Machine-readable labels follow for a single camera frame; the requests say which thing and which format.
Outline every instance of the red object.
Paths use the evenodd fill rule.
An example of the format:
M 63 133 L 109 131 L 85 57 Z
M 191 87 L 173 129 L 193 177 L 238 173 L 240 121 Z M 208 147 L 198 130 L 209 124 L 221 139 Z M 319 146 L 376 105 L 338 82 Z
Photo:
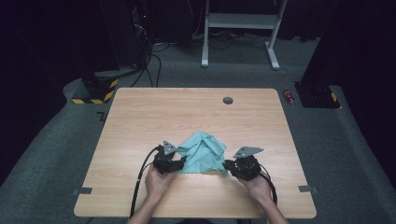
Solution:
M 294 97 L 291 95 L 289 90 L 284 90 L 283 95 L 285 96 L 285 99 L 289 105 L 295 105 L 296 102 L 294 101 Z

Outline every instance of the small round object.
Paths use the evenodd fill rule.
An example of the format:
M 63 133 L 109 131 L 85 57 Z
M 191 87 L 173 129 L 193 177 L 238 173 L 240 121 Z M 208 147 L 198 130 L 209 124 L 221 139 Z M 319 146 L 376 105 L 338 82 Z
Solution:
M 231 105 L 233 103 L 233 98 L 226 96 L 223 98 L 223 103 L 226 105 Z

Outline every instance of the dark background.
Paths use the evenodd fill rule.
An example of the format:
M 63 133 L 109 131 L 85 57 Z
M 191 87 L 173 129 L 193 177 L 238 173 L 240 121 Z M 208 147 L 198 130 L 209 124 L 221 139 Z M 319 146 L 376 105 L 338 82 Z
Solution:
M 270 7 L 272 2 L 218 0 L 212 2 L 211 8 L 222 12 L 238 9 L 272 14 L 277 10 Z M 81 8 L 78 4 L 90 3 L 92 8 L 100 4 L 93 0 L 75 3 L 76 8 Z M 172 4 L 161 5 L 168 10 L 159 11 L 169 12 L 180 7 L 185 12 L 190 8 L 185 3 L 175 0 Z M 173 23 L 182 29 L 178 29 L 180 35 L 170 38 L 189 42 L 186 34 L 192 34 L 197 28 L 201 34 L 203 30 L 204 24 L 199 23 L 198 16 L 201 4 L 201 1 L 191 1 L 191 14 L 179 13 L 176 19 L 175 13 L 172 13 L 173 17 L 169 13 L 154 16 L 179 21 L 182 20 L 180 16 L 187 18 L 188 22 Z M 268 7 L 266 11 L 258 11 L 260 7 L 252 7 L 256 6 L 254 4 Z M 342 87 L 366 141 L 396 186 L 396 142 L 391 135 L 395 126 L 393 115 L 396 114 L 394 8 L 395 4 L 386 0 L 289 0 L 278 37 L 292 39 L 299 36 L 302 41 L 308 41 L 322 36 L 308 66 L 306 83 Z M 89 19 L 77 20 L 75 15 L 84 14 L 67 14 L 70 10 L 65 9 L 61 1 L 46 0 L 2 1 L 0 9 L 3 79 L 0 180 L 3 183 L 37 133 L 64 106 L 64 85 L 95 70 L 117 69 L 117 57 L 108 54 L 112 47 L 103 15 L 92 17 L 87 14 Z M 92 32 L 75 32 L 75 25 L 80 22 L 91 22 Z M 158 31 L 157 36 L 169 37 L 166 29 Z M 106 55 L 103 61 L 108 64 L 101 63 L 102 67 L 99 67 L 99 64 L 90 63 L 93 54 L 81 46 L 83 40 L 97 43 L 95 55 Z

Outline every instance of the black device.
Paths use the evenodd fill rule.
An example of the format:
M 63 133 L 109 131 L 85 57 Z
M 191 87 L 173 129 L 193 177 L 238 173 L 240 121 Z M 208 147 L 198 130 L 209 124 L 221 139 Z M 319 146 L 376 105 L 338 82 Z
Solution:
M 237 158 L 235 161 L 226 160 L 223 163 L 224 169 L 229 170 L 233 176 L 246 181 L 256 178 L 262 168 L 254 156 Z
M 158 153 L 155 155 L 154 162 L 152 163 L 158 172 L 163 175 L 164 173 L 172 173 L 183 169 L 186 156 L 182 157 L 180 161 L 172 161 L 176 153 L 176 148 L 170 143 L 163 141 L 163 146 L 157 147 Z
M 142 179 L 143 172 L 145 171 L 149 157 L 154 151 L 158 151 L 157 155 L 154 157 L 152 164 L 157 168 L 158 172 L 163 175 L 164 173 L 172 173 L 183 169 L 184 162 L 186 161 L 186 156 L 182 157 L 180 161 L 172 161 L 176 153 L 176 147 L 167 141 L 163 141 L 163 146 L 158 145 L 150 151 L 146 159 L 143 161 L 142 167 L 140 168 L 139 175 L 137 176 L 136 185 L 134 187 L 134 197 L 132 198 L 131 213 L 129 217 L 134 215 L 134 207 L 137 199 L 137 192 L 139 191 L 140 181 Z
M 233 176 L 246 181 L 252 180 L 257 176 L 264 178 L 272 191 L 273 201 L 277 203 L 276 188 L 271 181 L 271 177 L 265 168 L 259 164 L 253 154 L 264 151 L 263 148 L 259 147 L 241 147 L 233 156 L 236 158 L 235 161 L 226 160 L 223 163 L 223 167 L 229 170 Z M 262 174 L 262 168 L 268 174 L 268 177 Z
M 66 45 L 62 54 L 81 76 L 73 102 L 108 103 L 117 77 L 146 69 L 153 39 L 149 1 L 60 2 L 64 41 L 59 45 Z

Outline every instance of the black clip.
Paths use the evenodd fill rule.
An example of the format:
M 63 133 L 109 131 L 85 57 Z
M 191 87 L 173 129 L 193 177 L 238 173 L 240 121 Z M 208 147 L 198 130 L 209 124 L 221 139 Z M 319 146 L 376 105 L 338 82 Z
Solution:
M 161 175 L 183 169 L 187 157 L 182 157 L 180 161 L 172 161 L 172 158 L 176 153 L 176 148 L 166 141 L 163 141 L 163 144 L 164 147 L 161 145 L 156 147 L 158 153 L 154 157 L 154 167 L 157 168 Z
M 256 178 L 262 168 L 253 154 L 264 151 L 260 147 L 241 147 L 233 155 L 235 161 L 224 161 L 224 169 L 229 170 L 233 176 L 239 179 L 251 180 Z

